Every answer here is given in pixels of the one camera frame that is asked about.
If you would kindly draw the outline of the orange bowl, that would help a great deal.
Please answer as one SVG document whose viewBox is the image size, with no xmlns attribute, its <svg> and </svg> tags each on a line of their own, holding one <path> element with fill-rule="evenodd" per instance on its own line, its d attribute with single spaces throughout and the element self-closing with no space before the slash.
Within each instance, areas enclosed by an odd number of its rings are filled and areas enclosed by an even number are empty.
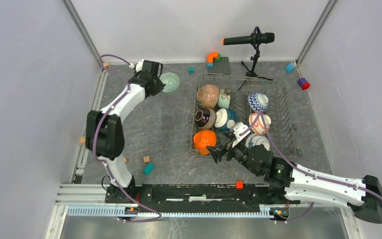
<svg viewBox="0 0 382 239">
<path fill-rule="evenodd" d="M 193 136 L 192 143 L 198 154 L 209 155 L 207 146 L 216 146 L 217 136 L 212 130 L 200 130 Z"/>
</svg>

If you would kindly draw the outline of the pale green ribbed bowl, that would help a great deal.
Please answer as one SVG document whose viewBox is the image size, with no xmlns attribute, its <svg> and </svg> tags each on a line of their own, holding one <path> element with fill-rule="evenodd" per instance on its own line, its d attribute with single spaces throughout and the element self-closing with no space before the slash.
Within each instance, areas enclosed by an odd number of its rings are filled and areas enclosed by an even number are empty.
<svg viewBox="0 0 382 239">
<path fill-rule="evenodd" d="M 160 80 L 165 85 L 162 90 L 163 93 L 173 93 L 181 84 L 179 76 L 173 72 L 163 73 L 160 76 Z"/>
</svg>

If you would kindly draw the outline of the red and white bowl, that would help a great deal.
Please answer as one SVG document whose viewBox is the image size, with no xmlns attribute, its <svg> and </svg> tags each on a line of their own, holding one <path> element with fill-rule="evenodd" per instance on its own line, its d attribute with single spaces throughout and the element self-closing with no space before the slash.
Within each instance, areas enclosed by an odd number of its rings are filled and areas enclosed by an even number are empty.
<svg viewBox="0 0 382 239">
<path fill-rule="evenodd" d="M 252 131 L 254 133 L 264 135 L 266 134 L 265 126 L 267 126 L 267 128 L 270 128 L 271 124 L 272 124 L 271 118 L 268 115 L 262 115 L 257 118 L 256 122 L 252 126 Z"/>
</svg>

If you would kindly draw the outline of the mint green flower bowl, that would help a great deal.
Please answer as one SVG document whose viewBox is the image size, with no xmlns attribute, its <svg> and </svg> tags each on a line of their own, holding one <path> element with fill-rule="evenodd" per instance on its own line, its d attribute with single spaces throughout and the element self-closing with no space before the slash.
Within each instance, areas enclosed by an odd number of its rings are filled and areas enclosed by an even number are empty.
<svg viewBox="0 0 382 239">
<path fill-rule="evenodd" d="M 228 109 L 231 101 L 231 89 L 224 88 L 219 90 L 219 99 L 217 105 L 219 108 Z"/>
</svg>

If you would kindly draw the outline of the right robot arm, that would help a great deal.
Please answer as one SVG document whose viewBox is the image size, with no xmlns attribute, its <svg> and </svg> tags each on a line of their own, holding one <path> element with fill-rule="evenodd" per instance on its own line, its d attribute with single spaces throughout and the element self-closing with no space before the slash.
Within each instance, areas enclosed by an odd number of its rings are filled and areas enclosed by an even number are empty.
<svg viewBox="0 0 382 239">
<path fill-rule="evenodd" d="M 248 148 L 233 141 L 220 147 L 207 146 L 216 163 L 235 159 L 255 176 L 262 176 L 270 186 L 268 198 L 332 205 L 350 209 L 357 219 L 382 224 L 382 186 L 376 176 L 348 178 L 326 174 L 274 156 L 263 144 Z"/>
</svg>

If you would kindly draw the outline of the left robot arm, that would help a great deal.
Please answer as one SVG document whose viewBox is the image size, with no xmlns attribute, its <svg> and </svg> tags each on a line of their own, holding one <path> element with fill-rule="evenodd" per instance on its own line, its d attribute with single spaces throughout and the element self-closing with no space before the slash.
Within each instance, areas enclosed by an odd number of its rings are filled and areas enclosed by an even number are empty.
<svg viewBox="0 0 382 239">
<path fill-rule="evenodd" d="M 136 189 L 130 186 L 133 176 L 122 159 L 125 147 L 122 123 L 138 104 L 163 90 L 165 84 L 160 79 L 163 68 L 162 63 L 140 60 L 122 92 L 101 110 L 87 114 L 85 146 L 104 166 L 111 184 L 118 188 L 117 196 L 125 203 L 136 198 Z"/>
</svg>

